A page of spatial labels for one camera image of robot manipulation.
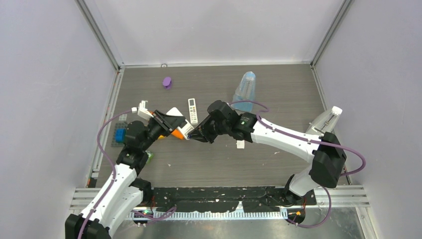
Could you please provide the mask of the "white remote control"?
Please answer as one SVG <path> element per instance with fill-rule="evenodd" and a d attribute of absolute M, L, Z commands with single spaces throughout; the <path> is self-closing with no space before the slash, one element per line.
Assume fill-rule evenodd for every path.
<path fill-rule="evenodd" d="M 189 115 L 191 125 L 198 124 L 198 115 L 196 108 L 196 100 L 194 98 L 188 99 Z"/>

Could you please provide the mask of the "small white battery cover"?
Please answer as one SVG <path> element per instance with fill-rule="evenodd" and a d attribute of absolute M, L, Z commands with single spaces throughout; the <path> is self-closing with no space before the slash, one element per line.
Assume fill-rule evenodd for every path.
<path fill-rule="evenodd" d="M 237 149 L 244 149 L 245 148 L 245 141 L 244 140 L 237 140 L 236 141 L 236 148 Z"/>

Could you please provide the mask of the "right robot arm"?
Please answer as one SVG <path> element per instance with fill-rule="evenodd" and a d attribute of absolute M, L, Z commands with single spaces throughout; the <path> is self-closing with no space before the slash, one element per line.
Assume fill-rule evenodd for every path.
<path fill-rule="evenodd" d="M 333 133 L 318 136 L 290 130 L 253 113 L 239 114 L 220 100 L 208 107 L 208 114 L 189 132 L 189 139 L 213 143 L 217 136 L 227 134 L 236 140 L 278 148 L 309 163 L 305 170 L 288 179 L 283 191 L 288 203 L 297 204 L 307 192 L 319 186 L 337 186 L 346 154 Z"/>

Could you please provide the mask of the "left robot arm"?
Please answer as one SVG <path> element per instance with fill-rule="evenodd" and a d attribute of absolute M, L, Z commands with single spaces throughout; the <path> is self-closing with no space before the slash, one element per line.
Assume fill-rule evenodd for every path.
<path fill-rule="evenodd" d="M 169 136 L 186 122 L 184 116 L 150 113 L 148 123 L 135 120 L 122 133 L 122 148 L 108 182 L 78 214 L 65 221 L 67 239 L 110 239 L 138 205 L 152 202 L 151 183 L 138 177 L 148 161 L 147 149 L 160 136 Z"/>

